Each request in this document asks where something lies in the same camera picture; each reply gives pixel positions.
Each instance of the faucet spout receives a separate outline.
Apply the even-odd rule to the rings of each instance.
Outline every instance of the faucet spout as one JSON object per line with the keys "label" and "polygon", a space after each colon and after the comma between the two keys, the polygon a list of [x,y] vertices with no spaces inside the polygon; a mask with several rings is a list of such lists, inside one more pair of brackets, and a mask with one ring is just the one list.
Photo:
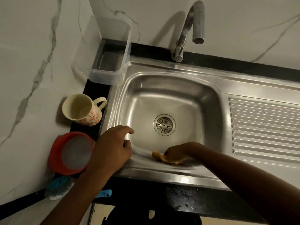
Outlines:
{"label": "faucet spout", "polygon": [[196,1],[190,8],[185,24],[183,25],[182,32],[176,43],[175,51],[172,54],[172,58],[176,62],[183,60],[183,48],[188,36],[188,33],[193,25],[193,43],[204,43],[204,4],[202,1]]}

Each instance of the sink drain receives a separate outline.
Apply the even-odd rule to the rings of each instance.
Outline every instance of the sink drain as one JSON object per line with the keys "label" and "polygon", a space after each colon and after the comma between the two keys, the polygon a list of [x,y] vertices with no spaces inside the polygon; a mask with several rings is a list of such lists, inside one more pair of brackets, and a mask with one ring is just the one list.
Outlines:
{"label": "sink drain", "polygon": [[153,125],[155,131],[162,136],[169,136],[175,130],[175,121],[170,115],[167,114],[161,114],[157,116]]}

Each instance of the floral mug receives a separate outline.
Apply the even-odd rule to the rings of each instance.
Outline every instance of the floral mug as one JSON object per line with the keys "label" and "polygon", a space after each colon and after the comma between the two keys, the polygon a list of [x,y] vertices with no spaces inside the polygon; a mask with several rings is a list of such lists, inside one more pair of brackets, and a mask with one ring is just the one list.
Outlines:
{"label": "floral mug", "polygon": [[62,113],[66,118],[81,125],[94,126],[102,118],[102,108],[107,103],[106,98],[100,97],[94,101],[84,94],[75,94],[69,96],[62,104]]}

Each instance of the plastic storage box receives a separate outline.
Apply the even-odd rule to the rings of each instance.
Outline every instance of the plastic storage box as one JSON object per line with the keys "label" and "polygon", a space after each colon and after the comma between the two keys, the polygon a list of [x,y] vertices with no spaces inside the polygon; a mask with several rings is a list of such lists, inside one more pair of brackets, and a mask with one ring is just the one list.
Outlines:
{"label": "plastic storage box", "polygon": [[73,70],[95,83],[122,85],[129,65],[130,36],[127,22],[92,16],[74,57]]}

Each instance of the hand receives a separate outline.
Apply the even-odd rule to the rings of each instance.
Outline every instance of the hand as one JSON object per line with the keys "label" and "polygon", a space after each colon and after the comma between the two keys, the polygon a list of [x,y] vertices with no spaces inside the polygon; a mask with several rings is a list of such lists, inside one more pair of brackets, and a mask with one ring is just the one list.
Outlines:
{"label": "hand", "polygon": [[133,134],[134,130],[129,126],[118,125],[99,136],[86,172],[100,171],[112,176],[121,169],[132,155],[130,140],[124,140],[127,133]]}
{"label": "hand", "polygon": [[188,142],[181,145],[169,147],[164,155],[169,162],[180,162],[186,159],[190,159],[190,149],[193,148],[195,144],[199,143]]}

